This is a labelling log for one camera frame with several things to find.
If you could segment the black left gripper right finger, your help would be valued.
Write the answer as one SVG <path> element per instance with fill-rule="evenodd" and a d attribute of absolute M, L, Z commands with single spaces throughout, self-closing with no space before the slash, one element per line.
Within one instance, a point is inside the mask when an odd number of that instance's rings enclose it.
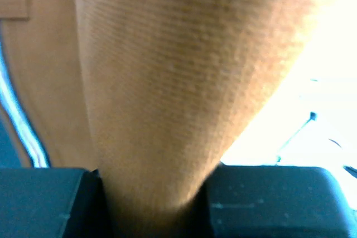
<path fill-rule="evenodd" d="M 355 237 L 356 219 L 320 167 L 220 165 L 199 194 L 198 237 Z"/>

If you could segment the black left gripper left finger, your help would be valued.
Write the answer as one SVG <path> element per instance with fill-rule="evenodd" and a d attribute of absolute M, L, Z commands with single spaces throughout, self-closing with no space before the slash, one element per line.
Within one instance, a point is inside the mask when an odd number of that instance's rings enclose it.
<path fill-rule="evenodd" d="M 1 237 L 111 237 L 102 180 L 81 168 L 2 168 Z"/>

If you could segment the orange brown garment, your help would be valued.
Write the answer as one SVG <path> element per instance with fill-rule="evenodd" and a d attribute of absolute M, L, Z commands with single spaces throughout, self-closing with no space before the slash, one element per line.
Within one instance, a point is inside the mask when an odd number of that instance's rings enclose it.
<path fill-rule="evenodd" d="M 336 0 L 1 0 L 41 167 L 96 168 L 115 237 L 191 236 L 194 199 Z"/>

